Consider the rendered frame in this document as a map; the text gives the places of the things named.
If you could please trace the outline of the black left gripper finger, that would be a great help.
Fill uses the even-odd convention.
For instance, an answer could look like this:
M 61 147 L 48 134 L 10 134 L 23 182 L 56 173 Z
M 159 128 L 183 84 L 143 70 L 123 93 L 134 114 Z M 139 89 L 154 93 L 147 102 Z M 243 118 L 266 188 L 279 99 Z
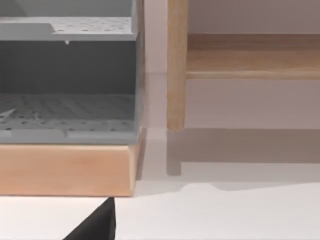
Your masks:
M 115 198 L 109 197 L 63 240 L 115 240 Z

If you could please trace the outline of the pale wooden drawer front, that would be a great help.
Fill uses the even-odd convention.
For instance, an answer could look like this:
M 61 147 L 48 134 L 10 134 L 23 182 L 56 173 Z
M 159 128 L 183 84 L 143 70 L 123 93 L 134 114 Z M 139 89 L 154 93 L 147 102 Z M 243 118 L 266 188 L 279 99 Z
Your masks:
M 129 145 L 0 144 L 0 196 L 131 197 L 146 133 Z

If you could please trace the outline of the grey pierced drawer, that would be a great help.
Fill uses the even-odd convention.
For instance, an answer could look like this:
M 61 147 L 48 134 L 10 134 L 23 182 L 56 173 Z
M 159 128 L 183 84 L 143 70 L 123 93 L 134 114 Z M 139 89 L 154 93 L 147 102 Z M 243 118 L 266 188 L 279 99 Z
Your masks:
M 0 144 L 136 144 L 144 6 L 0 0 Z

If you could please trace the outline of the wooden open shelf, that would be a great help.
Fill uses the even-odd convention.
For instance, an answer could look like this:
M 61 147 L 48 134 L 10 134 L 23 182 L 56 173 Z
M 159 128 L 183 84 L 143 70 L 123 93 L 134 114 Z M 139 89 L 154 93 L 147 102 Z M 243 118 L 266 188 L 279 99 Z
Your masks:
M 189 1 L 167 0 L 167 127 L 185 127 L 187 80 L 320 81 L 320 33 L 189 33 Z

